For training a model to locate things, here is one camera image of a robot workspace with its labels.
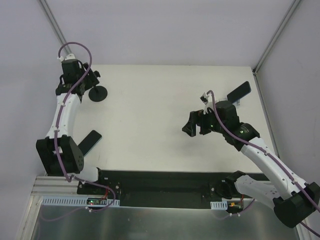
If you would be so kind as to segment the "white folding phone stand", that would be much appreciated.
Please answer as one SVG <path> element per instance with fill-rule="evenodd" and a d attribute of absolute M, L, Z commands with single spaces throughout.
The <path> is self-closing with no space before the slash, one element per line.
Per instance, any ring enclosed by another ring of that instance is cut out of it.
<path fill-rule="evenodd" d="M 237 99 L 235 102 L 233 102 L 232 104 L 236 107 L 236 108 L 238 108 L 239 106 L 240 106 L 240 103 L 241 103 L 241 101 L 240 101 L 240 99 Z"/>

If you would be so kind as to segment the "blue smartphone black screen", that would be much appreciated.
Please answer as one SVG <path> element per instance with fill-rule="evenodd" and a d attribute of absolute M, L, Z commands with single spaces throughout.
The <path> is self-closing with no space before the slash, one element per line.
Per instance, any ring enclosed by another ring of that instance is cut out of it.
<path fill-rule="evenodd" d="M 251 92 L 251 86 L 248 81 L 245 81 L 240 86 L 227 94 L 227 100 L 231 103 L 236 103 Z"/>

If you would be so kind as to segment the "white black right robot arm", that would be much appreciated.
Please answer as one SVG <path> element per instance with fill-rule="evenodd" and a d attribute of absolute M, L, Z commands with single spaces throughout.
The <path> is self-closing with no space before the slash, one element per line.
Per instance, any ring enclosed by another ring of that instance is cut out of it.
<path fill-rule="evenodd" d="M 236 171 L 216 188 L 219 196 L 225 199 L 231 199 L 236 193 L 250 196 L 271 208 L 289 228 L 296 227 L 320 209 L 319 185 L 307 183 L 290 170 L 269 150 L 253 126 L 239 120 L 231 102 L 213 102 L 204 96 L 200 99 L 205 104 L 204 109 L 190 112 L 182 131 L 190 137 L 196 135 L 197 127 L 201 135 L 222 134 L 228 144 L 249 158 L 271 182 L 271 185 L 265 185 L 242 171 Z"/>

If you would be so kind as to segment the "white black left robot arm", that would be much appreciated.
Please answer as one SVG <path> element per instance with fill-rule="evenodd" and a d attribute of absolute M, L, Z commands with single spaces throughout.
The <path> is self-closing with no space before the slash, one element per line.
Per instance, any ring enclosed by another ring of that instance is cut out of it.
<path fill-rule="evenodd" d="M 45 138 L 36 141 L 36 150 L 49 176 L 97 182 L 98 168 L 85 164 L 84 154 L 73 139 L 76 114 L 85 91 L 92 87 L 92 77 L 87 75 L 79 85 L 72 87 L 89 65 L 76 59 L 74 54 L 69 54 L 61 66 L 62 75 L 55 90 L 57 106 L 53 121 Z"/>

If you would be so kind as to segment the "black round-base phone holder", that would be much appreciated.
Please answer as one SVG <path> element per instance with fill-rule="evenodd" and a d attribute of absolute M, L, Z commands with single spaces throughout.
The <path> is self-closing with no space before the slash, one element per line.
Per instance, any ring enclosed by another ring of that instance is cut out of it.
<path fill-rule="evenodd" d="M 108 96 L 108 91 L 104 86 L 98 85 L 100 83 L 98 80 L 98 78 L 101 77 L 100 73 L 97 70 L 93 71 L 92 73 L 92 88 L 90 89 L 88 96 L 91 101 L 97 103 L 103 101 Z"/>

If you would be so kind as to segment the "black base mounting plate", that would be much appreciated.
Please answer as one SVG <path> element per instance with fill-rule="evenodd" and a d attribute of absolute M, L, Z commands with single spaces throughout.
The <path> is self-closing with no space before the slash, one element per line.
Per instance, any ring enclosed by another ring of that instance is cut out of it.
<path fill-rule="evenodd" d="M 122 207 L 210 209 L 212 202 L 223 198 L 240 198 L 231 186 L 236 172 L 163 172 L 99 170 L 98 186 L 78 183 L 77 194 L 101 196 L 105 187 L 113 192 L 108 200 L 116 199 Z"/>

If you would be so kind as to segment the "teal smartphone black screen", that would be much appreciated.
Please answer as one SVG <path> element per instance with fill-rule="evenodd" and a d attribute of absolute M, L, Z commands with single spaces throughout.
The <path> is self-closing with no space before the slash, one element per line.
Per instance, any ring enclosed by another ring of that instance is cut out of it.
<path fill-rule="evenodd" d="M 92 148 L 102 139 L 102 135 L 96 130 L 92 130 L 79 144 L 78 147 L 85 157 Z"/>

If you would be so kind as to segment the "right aluminium frame post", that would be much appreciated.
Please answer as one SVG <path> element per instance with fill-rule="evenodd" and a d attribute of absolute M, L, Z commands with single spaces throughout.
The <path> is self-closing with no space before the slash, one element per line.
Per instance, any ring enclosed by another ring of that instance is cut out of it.
<path fill-rule="evenodd" d="M 265 49 L 263 50 L 261 56 L 259 57 L 256 65 L 252 68 L 252 73 L 254 76 L 257 75 L 257 73 L 260 71 L 260 69 L 264 65 L 265 61 L 267 60 L 267 57 L 269 56 L 272 49 L 280 39 L 282 33 L 286 29 L 287 25 L 289 24 L 290 20 L 292 19 L 292 17 L 294 16 L 295 12 L 297 11 L 298 7 L 301 5 L 302 2 L 303 2 L 302 0 L 293 0 L 289 5 L 284 16 L 282 17 L 277 28 L 275 29 L 275 32 L 273 33 Z"/>

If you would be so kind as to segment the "aluminium frame post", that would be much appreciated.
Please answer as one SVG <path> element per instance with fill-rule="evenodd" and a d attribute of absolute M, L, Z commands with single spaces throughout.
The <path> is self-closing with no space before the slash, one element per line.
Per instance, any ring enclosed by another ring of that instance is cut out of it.
<path fill-rule="evenodd" d="M 52 30 L 53 30 L 53 33 L 54 35 L 56 36 L 58 42 L 60 45 L 63 45 L 65 44 L 67 41 L 66 41 L 66 38 L 58 24 L 58 21 L 56 20 L 56 17 L 53 13 L 53 11 L 51 10 L 50 6 L 49 6 L 49 3 L 47 0 L 37 0 L 40 8 L 42 9 L 46 19 L 48 20 L 49 22 L 49 25 L 51 26 Z"/>
<path fill-rule="evenodd" d="M 289 24 L 290 20 L 292 19 L 292 17 L 294 16 L 295 12 L 297 11 L 298 7 L 301 5 L 302 2 L 303 2 L 302 0 L 293 0 L 289 5 L 284 16 L 282 17 L 277 28 L 275 29 L 275 32 L 273 33 L 265 49 L 263 50 L 261 56 L 259 57 L 256 65 L 252 68 L 252 73 L 254 76 L 257 75 L 257 73 L 260 71 L 260 69 L 264 65 L 265 61 L 267 60 L 267 57 L 269 56 L 272 49 L 280 39 L 282 33 L 286 29 L 287 25 Z"/>

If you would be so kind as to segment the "left aluminium frame post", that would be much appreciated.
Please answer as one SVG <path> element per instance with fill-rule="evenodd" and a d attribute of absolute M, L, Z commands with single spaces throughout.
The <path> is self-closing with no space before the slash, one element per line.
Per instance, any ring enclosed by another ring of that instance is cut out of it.
<path fill-rule="evenodd" d="M 58 42 L 60 45 L 63 45 L 65 44 L 67 41 L 66 41 L 66 38 L 58 24 L 58 21 L 56 20 L 56 17 L 53 13 L 53 11 L 51 10 L 50 6 L 49 6 L 49 3 L 47 0 L 37 0 L 40 8 L 42 9 L 46 19 L 48 20 L 49 22 L 49 25 L 51 26 L 52 30 L 53 30 L 53 33 L 54 35 L 56 36 Z"/>

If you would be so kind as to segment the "aluminium rail left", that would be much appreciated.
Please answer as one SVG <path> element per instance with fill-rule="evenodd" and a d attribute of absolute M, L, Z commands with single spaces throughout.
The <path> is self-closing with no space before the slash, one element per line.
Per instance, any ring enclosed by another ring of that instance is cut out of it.
<path fill-rule="evenodd" d="M 78 182 L 68 182 L 63 177 L 37 176 L 31 193 L 34 195 L 75 195 Z"/>

